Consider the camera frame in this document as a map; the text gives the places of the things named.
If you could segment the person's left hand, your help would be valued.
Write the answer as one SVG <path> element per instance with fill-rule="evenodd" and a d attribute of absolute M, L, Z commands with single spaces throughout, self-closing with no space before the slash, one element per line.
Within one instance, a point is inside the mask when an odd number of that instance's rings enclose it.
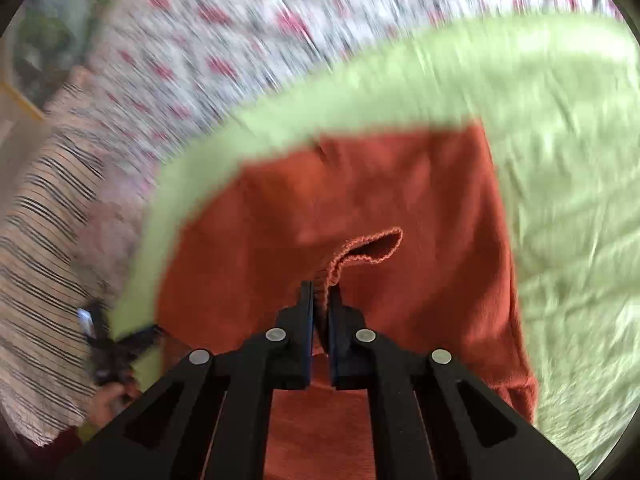
<path fill-rule="evenodd" d="M 139 385 L 135 380 L 126 384 L 110 382 L 93 396 L 88 409 L 88 422 L 96 429 L 102 429 L 137 400 L 140 394 Z"/>

